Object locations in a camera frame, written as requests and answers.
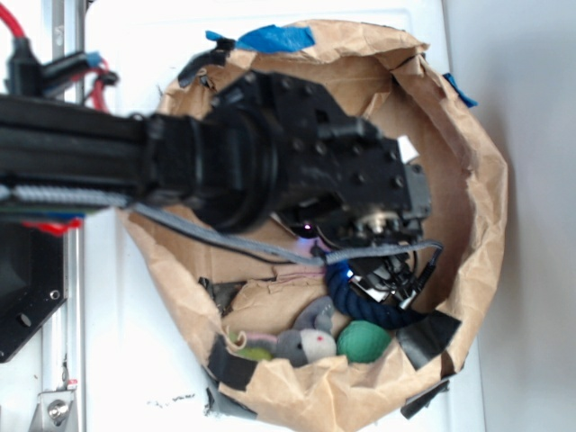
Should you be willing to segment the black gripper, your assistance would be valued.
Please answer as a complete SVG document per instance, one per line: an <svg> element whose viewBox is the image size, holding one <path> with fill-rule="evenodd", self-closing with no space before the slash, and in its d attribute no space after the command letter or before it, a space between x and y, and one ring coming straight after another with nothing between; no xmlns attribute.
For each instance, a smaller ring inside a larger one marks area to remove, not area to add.
<svg viewBox="0 0 576 432"><path fill-rule="evenodd" d="M423 239L423 169L322 85L250 72L214 96L200 132L194 212L217 231L247 232L275 216L333 248Z"/></svg>

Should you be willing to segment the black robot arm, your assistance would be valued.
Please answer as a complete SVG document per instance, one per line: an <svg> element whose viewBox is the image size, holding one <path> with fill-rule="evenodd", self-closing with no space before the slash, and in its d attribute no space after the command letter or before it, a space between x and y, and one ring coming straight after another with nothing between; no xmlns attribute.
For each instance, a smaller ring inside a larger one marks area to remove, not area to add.
<svg viewBox="0 0 576 432"><path fill-rule="evenodd" d="M1 100L3 207L36 220L98 208L95 193L182 204L221 233L271 215L334 247L412 242L431 212L421 166L399 144L347 115L320 84L246 73L201 119L122 118L69 103Z"/></svg>

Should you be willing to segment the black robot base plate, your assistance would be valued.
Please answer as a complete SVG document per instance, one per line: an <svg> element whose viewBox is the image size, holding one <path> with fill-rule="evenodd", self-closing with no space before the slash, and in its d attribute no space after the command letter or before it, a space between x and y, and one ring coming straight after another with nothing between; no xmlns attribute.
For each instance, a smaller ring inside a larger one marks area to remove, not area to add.
<svg viewBox="0 0 576 432"><path fill-rule="evenodd" d="M1 223L1 362L7 363L65 302L64 239Z"/></svg>

